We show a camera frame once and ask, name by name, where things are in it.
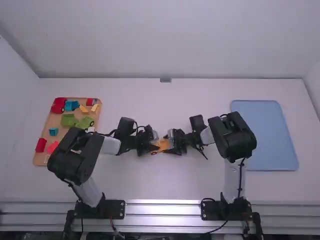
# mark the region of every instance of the light blue tray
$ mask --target light blue tray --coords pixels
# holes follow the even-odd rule
[[[240,113],[257,140],[247,170],[296,171],[299,168],[286,120],[277,101],[234,100],[231,111]]]

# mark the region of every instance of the metal frame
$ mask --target metal frame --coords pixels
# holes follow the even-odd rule
[[[222,221],[202,221],[199,200],[127,200],[124,220],[114,224],[130,233],[205,233]],[[265,234],[320,235],[320,204],[303,202],[254,202]],[[62,231],[66,213],[74,202],[2,201],[0,231]],[[81,231],[76,219],[73,231]],[[109,220],[83,219],[84,232],[112,232]],[[240,234],[242,223],[231,221],[218,234]]]

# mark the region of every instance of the green car puzzle piece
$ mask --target green car puzzle piece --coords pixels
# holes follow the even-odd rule
[[[61,126],[63,127],[73,127],[75,124],[77,124],[79,120],[75,117],[73,113],[70,114],[63,114],[61,116]]]
[[[95,124],[95,120],[92,117],[84,116],[75,126],[81,129],[88,129]]]

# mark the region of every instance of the white tabletop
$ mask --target white tabletop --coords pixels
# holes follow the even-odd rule
[[[150,124],[160,136],[170,128],[191,130],[189,117],[230,112],[232,100],[276,100],[299,161],[294,172],[247,172],[250,201],[319,202],[320,124],[300,79],[41,79],[6,167],[4,195],[19,200],[76,199],[67,185],[46,167],[32,163],[34,149],[55,97],[95,97],[102,101],[97,130],[107,133],[121,117]],[[144,155],[134,150],[121,156],[100,155],[93,178],[107,198],[219,198],[224,185],[224,161],[215,145],[206,160],[197,151],[187,155]]]

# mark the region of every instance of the white wall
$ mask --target white wall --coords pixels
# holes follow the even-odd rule
[[[0,24],[42,77],[302,77],[319,0],[2,0]]]
[[[320,119],[320,61],[307,73],[304,83],[311,97],[316,114]]]
[[[30,110],[37,79],[38,76],[0,36],[0,175]]]

